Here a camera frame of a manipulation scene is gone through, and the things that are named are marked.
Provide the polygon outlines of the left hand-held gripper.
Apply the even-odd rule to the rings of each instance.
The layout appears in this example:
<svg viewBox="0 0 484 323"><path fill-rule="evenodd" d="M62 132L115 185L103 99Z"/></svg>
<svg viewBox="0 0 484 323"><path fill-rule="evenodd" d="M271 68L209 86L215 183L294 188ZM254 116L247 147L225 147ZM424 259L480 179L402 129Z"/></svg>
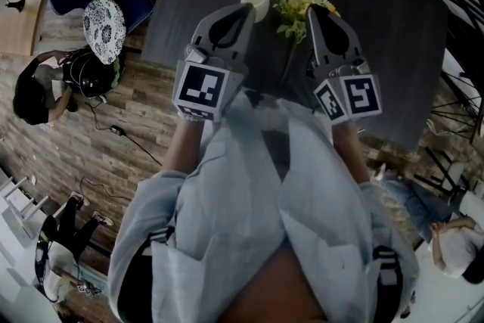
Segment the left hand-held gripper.
<svg viewBox="0 0 484 323"><path fill-rule="evenodd" d="M246 51L254 22L255 8L250 3L220 8L199 22L191 41L194 45L185 47L185 59L176 67L172 102L181 116L194 121L221 120L248 68L201 47Z"/></svg>

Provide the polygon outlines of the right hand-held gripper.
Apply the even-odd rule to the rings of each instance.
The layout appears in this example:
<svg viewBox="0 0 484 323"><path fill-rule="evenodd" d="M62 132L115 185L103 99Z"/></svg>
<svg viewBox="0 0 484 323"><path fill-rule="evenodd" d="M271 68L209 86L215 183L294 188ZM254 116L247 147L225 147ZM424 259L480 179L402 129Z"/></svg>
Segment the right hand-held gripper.
<svg viewBox="0 0 484 323"><path fill-rule="evenodd" d="M332 124L381 114L379 81L353 28L327 8L309 6L306 30L315 54L306 70L310 108Z"/></svg>

